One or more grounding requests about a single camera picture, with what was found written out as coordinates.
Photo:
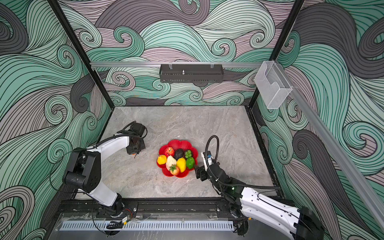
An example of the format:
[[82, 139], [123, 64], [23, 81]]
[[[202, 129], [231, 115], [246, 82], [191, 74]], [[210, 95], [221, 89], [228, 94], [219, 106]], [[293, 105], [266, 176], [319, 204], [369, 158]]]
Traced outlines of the dark avocado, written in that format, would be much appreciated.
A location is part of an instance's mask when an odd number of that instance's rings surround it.
[[180, 159], [180, 158], [183, 158], [184, 157], [184, 150], [183, 149], [177, 149], [175, 150], [175, 153], [174, 153], [174, 158], [176, 160]]

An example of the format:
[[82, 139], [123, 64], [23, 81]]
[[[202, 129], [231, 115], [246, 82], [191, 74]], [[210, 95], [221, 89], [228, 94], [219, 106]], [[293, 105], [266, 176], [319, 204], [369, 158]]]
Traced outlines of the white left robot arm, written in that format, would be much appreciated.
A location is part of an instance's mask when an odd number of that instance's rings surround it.
[[122, 149], [126, 149], [128, 155], [139, 154], [146, 148], [144, 138], [147, 134], [143, 124], [133, 121], [92, 147], [76, 148], [70, 154], [63, 184], [87, 194], [109, 215], [118, 217], [124, 209], [122, 197], [103, 183], [102, 162]]

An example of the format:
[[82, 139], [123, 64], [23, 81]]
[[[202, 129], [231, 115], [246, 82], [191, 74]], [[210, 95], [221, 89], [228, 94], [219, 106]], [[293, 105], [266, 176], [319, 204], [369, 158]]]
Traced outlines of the large yellow lemon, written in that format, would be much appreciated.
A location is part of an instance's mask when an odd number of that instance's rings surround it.
[[177, 167], [180, 169], [180, 173], [183, 173], [187, 168], [187, 161], [185, 158], [179, 158], [177, 160]]

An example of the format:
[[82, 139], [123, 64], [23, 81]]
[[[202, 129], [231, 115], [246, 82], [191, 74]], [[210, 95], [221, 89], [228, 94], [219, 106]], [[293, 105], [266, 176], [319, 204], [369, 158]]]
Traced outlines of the red flower-shaped fruit bowl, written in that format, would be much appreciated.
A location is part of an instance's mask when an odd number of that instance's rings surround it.
[[[183, 149], [184, 152], [191, 150], [192, 157], [195, 160], [195, 166], [198, 165], [199, 153], [198, 153], [197, 149], [195, 147], [193, 147], [189, 141], [187, 141], [187, 140], [171, 140], [166, 145], [163, 145], [162, 147], [160, 147], [160, 149], [158, 151], [158, 155], [159, 156], [165, 155], [166, 148], [168, 148], [168, 147], [172, 147], [174, 150]], [[172, 175], [171, 172], [166, 169], [166, 163], [164, 163], [164, 164], [157, 163], [157, 165], [160, 169], [162, 169], [162, 172], [166, 177], [174, 177], [174, 175]], [[192, 169], [187, 168], [183, 173], [179, 173], [175, 177], [184, 178], [191, 171], [194, 171], [194, 168], [192, 168]]]

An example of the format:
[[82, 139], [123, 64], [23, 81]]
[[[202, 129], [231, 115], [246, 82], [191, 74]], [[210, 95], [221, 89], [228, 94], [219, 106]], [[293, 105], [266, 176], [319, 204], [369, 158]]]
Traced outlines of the beige garlic bulb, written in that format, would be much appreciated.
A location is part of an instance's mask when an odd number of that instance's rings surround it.
[[167, 157], [167, 161], [166, 161], [167, 170], [169, 171], [171, 166], [176, 165], [176, 164], [177, 164], [177, 160], [172, 155], [169, 155]]

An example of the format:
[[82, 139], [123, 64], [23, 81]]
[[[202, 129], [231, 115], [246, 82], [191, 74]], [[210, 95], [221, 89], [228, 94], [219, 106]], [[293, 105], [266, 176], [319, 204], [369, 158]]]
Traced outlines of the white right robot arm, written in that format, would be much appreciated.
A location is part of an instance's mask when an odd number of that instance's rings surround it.
[[325, 227], [307, 207], [300, 209], [280, 203], [243, 182], [230, 178], [217, 164], [209, 167], [195, 166], [197, 179], [209, 180], [218, 193], [228, 202], [230, 212], [241, 218], [241, 224], [249, 218], [268, 225], [291, 240], [323, 240]]

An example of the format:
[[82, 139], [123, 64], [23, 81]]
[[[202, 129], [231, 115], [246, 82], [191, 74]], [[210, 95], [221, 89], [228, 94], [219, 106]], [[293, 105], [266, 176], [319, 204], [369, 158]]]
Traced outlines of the red apple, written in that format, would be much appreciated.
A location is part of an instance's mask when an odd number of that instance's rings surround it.
[[165, 150], [164, 150], [164, 155], [166, 157], [169, 157], [169, 156], [174, 156], [175, 154], [175, 150], [172, 148], [172, 147], [167, 147]]

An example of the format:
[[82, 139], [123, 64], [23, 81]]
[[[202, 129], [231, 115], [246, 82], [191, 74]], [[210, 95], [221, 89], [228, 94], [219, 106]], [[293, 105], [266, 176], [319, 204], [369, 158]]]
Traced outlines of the green lime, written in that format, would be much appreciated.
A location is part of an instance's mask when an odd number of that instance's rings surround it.
[[186, 161], [186, 166], [189, 170], [193, 169], [195, 166], [195, 159], [193, 157], [190, 157]]

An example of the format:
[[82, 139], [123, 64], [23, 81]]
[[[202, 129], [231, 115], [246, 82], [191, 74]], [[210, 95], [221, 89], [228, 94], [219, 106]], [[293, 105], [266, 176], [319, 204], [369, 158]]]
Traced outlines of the small yellow lemon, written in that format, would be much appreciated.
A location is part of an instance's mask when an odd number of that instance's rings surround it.
[[164, 165], [167, 162], [167, 156], [165, 155], [159, 155], [157, 158], [157, 164], [158, 165]]

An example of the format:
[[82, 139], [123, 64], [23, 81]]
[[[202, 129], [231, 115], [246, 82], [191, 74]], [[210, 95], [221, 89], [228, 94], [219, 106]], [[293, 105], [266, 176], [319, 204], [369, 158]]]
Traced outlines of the red peach with leaf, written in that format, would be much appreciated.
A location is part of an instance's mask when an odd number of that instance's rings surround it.
[[180, 173], [180, 168], [177, 165], [171, 165], [169, 171], [173, 176], [177, 176]]

